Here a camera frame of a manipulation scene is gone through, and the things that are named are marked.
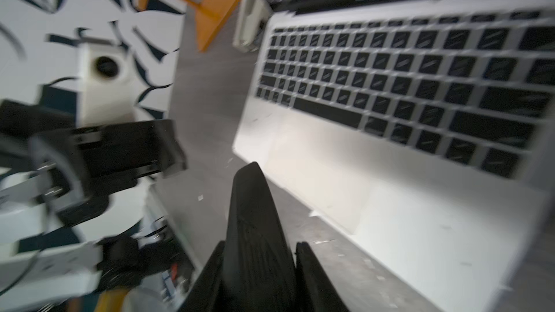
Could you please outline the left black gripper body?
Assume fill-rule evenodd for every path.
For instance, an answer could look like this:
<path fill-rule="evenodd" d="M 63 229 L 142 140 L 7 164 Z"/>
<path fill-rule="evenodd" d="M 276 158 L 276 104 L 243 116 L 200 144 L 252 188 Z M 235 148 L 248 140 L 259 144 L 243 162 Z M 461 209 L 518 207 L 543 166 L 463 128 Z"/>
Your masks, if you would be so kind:
<path fill-rule="evenodd" d="M 85 195 L 110 195 L 141 177 L 187 169 L 172 120 L 137 121 L 71 131 L 73 168 Z"/>

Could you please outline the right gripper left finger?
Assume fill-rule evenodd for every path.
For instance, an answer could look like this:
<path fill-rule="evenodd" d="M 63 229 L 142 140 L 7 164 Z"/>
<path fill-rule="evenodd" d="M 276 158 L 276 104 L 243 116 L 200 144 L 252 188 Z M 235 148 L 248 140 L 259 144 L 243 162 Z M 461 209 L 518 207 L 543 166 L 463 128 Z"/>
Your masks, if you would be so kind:
<path fill-rule="evenodd" d="M 234 176 L 225 240 L 180 311 L 296 311 L 295 264 L 257 163 Z"/>

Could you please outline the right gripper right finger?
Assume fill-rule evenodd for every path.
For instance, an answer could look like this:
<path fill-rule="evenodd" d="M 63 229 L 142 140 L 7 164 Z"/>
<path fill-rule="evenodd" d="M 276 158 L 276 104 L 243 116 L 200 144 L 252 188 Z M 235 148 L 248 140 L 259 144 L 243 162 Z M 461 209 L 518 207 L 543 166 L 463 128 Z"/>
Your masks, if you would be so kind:
<path fill-rule="evenodd" d="M 300 311 L 349 311 L 307 242 L 296 244 Z"/>

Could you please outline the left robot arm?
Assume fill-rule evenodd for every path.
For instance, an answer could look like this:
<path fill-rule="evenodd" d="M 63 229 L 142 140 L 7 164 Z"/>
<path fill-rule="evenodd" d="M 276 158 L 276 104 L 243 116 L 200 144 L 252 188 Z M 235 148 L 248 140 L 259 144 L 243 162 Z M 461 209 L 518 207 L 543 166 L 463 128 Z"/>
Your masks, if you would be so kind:
<path fill-rule="evenodd" d="M 151 275 L 181 274 L 189 260 L 167 222 L 145 235 L 111 231 L 58 247 L 49 237 L 100 217 L 116 194 L 153 174 L 186 169 L 172 120 L 76 127 L 34 105 L 1 102 L 1 148 L 31 172 L 1 191 L 1 241 L 33 238 L 1 262 L 1 310 L 26 311 L 75 296 L 133 289 Z"/>

